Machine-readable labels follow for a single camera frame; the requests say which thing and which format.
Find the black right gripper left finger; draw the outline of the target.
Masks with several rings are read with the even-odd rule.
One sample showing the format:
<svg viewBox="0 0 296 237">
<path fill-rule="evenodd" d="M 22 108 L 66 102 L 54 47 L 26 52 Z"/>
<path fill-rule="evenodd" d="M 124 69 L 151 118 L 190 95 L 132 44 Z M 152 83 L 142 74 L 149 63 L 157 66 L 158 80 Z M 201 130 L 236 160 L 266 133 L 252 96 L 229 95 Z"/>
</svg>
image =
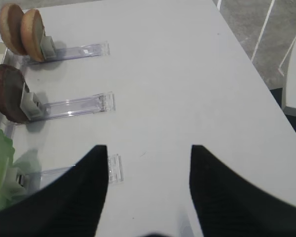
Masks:
<svg viewBox="0 0 296 237">
<path fill-rule="evenodd" d="M 0 237 L 93 237 L 109 184 L 105 145 L 50 185 L 0 211 Z"/>
</svg>

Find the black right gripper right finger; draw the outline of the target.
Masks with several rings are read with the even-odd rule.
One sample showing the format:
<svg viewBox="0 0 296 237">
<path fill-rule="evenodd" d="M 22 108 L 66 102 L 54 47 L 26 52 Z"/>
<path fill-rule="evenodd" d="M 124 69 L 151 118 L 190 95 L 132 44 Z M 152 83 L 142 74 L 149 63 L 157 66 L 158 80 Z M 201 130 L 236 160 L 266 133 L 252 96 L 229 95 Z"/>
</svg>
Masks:
<svg viewBox="0 0 296 237">
<path fill-rule="evenodd" d="M 296 237 L 296 207 L 192 145 L 189 188 L 205 237 Z"/>
</svg>

